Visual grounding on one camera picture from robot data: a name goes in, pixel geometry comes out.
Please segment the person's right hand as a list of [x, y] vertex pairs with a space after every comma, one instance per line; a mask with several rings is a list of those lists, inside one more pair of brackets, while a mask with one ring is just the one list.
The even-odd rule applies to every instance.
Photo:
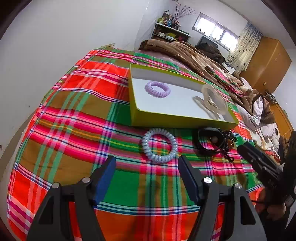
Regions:
[[279, 204], [279, 205], [267, 205], [266, 204], [266, 190], [261, 190], [257, 202], [255, 204], [255, 209], [257, 213], [261, 213], [262, 211], [267, 211], [267, 218], [276, 221], [281, 219], [286, 213], [286, 205]]

